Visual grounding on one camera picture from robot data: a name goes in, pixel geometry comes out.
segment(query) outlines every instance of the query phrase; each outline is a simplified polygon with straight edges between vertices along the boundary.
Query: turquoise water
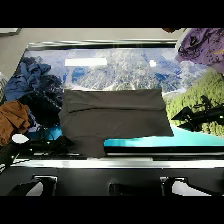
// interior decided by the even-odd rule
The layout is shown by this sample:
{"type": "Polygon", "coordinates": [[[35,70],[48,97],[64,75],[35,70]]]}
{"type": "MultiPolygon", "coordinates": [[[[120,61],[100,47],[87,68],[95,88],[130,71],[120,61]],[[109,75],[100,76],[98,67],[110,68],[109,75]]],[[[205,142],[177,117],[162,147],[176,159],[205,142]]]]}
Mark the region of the turquoise water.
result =
{"type": "MultiPolygon", "coordinates": [[[[174,137],[144,137],[132,139],[108,139],[105,146],[133,146],[133,147],[153,147],[153,146],[224,146],[224,138],[200,132],[190,132],[171,125],[174,137]]],[[[49,131],[57,139],[62,135],[60,126],[50,128],[49,131]]],[[[30,133],[33,140],[38,139],[37,133],[30,133]]]]}

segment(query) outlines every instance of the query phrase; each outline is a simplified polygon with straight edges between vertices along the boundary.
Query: gray floor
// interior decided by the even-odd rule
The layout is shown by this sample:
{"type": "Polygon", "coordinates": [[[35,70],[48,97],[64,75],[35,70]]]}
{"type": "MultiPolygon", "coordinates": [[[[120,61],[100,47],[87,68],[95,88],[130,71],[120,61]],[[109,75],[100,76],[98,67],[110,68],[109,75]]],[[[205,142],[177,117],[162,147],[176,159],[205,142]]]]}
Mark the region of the gray floor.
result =
{"type": "Polygon", "coordinates": [[[28,43],[71,40],[178,39],[161,28],[23,28],[19,35],[0,37],[0,72],[11,77],[28,43]]]}

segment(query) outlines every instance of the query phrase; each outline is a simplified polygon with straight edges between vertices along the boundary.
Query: lavender patterned fabric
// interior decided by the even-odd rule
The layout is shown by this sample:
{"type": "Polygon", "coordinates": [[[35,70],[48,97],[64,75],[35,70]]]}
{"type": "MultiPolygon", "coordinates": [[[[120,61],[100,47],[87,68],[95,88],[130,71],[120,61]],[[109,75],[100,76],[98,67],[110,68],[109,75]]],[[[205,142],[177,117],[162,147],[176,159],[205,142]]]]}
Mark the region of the lavender patterned fabric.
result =
{"type": "Polygon", "coordinates": [[[192,28],[176,59],[208,65],[224,73],[224,28],[192,28]]]}

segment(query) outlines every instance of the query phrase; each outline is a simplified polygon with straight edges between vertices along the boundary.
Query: orange brown garment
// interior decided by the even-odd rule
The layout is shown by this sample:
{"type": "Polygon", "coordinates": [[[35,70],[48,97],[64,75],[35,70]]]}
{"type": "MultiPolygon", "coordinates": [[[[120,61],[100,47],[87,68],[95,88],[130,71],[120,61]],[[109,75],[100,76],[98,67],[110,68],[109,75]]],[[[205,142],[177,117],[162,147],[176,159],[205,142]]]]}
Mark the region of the orange brown garment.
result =
{"type": "Polygon", "coordinates": [[[15,133],[24,134],[30,127],[29,107],[15,100],[0,106],[0,145],[7,145],[15,133]]]}

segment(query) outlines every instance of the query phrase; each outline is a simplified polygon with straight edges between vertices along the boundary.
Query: blue clothing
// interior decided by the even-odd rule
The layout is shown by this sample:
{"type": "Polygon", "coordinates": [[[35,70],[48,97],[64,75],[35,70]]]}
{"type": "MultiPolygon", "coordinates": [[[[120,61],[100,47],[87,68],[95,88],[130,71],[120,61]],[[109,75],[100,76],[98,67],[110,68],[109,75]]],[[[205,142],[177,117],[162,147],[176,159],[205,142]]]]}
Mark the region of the blue clothing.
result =
{"type": "Polygon", "coordinates": [[[20,63],[21,74],[10,78],[5,86],[5,96],[7,101],[20,99],[25,94],[37,90],[40,86],[40,78],[51,69],[47,64],[26,65],[20,63]]]}

